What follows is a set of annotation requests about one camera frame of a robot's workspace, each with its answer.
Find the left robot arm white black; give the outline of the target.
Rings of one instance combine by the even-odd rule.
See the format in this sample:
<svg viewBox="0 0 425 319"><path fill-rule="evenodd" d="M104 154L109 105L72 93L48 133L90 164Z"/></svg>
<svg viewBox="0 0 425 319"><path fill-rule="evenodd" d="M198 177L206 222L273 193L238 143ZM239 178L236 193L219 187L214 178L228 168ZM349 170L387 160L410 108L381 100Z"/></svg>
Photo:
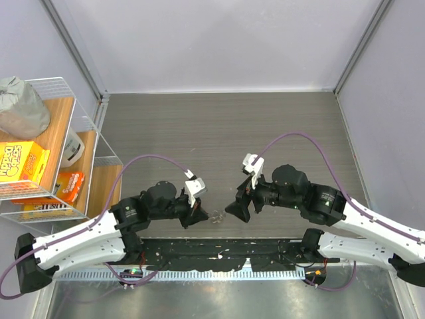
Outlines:
<svg viewBox="0 0 425 319"><path fill-rule="evenodd" d="M21 235L15 247L19 290L40 290L53 279L100 263L135 264L142 255L137 232L154 220L177 219L183 228L206 221L200 197L207 188L202 179L185 182L181 193L160 181L140 195L120 200L102 216L44 237Z"/></svg>

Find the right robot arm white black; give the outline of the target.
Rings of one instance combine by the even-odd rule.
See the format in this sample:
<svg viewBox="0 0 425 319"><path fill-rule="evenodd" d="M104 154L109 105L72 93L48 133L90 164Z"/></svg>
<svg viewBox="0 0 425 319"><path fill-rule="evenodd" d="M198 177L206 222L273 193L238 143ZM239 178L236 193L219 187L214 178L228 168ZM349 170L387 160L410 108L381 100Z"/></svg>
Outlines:
<svg viewBox="0 0 425 319"><path fill-rule="evenodd" d="M267 182L263 175L248 178L237 188L234 202L225 211L250 220L249 205L256 213L263 206L295 209L302 218L356 234L341 237L319 229L308 229L302 239L302 257L314 262L347 259L369 263L396 273L415 286L424 286L424 231L398 223L361 205L330 186L311 183L306 174L291 165L281 165Z"/></svg>

